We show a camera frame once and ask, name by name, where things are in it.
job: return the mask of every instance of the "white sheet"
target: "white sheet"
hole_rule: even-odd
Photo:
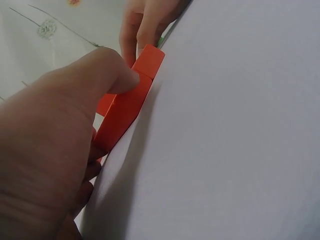
[[[84,238],[318,240],[319,9],[194,1],[97,180]]]

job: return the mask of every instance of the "floral pattern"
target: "floral pattern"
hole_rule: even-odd
[[[53,19],[45,20],[37,29],[38,35],[46,40],[49,40],[56,32],[57,24]]]
[[[76,3],[80,3],[80,0],[69,0],[69,3],[72,2],[74,4]],[[37,34],[46,40],[50,40],[50,38],[55,34],[56,30],[57,30],[57,24],[56,21],[61,24],[62,26],[64,26],[66,29],[68,29],[69,31],[73,32],[75,35],[77,35],[78,37],[82,38],[84,41],[88,42],[89,44],[91,44],[92,46],[99,48],[101,47],[100,45],[96,44],[93,41],[89,41],[86,38],[84,38],[83,36],[79,35],[78,33],[76,33],[75,31],[73,31],[72,29],[70,29],[68,26],[64,25],[61,21],[59,21],[57,18],[55,18],[54,16],[52,16],[50,13],[47,13],[46,11],[36,7],[36,6],[32,6],[30,4],[28,4],[29,7],[37,9],[41,12],[43,12],[44,14],[46,14],[47,16],[49,16],[50,18],[48,18],[47,20],[45,20],[41,25],[38,24],[37,22],[35,22],[34,20],[24,16],[23,14],[21,14],[20,12],[16,11],[15,9],[9,7],[10,10],[16,12],[17,14],[19,14],[20,16],[24,17],[25,19],[28,19],[30,22],[34,23],[35,25],[38,26],[37,28]]]
[[[67,0],[70,6],[78,6],[81,3],[81,0]]]

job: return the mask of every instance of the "hand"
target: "hand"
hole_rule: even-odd
[[[156,45],[168,25],[191,0],[129,0],[120,31],[121,54],[129,67],[146,44]]]
[[[105,154],[92,145],[97,103],[138,82],[101,47],[0,105],[0,239],[81,237],[73,219]]]

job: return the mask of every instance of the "orange toy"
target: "orange toy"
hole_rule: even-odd
[[[161,50],[147,45],[132,67],[139,73],[139,84],[131,91],[113,96],[112,101],[109,94],[100,100],[99,103],[102,103],[103,107],[98,106],[97,111],[106,107],[108,109],[93,140],[97,147],[110,152],[137,118],[164,57],[165,54]]]
[[[98,102],[96,113],[105,116],[115,96],[115,94],[105,94]]]
[[[144,74],[155,79],[159,67],[165,57],[165,53],[158,48],[147,44],[139,58],[135,61],[132,69],[137,73]]]

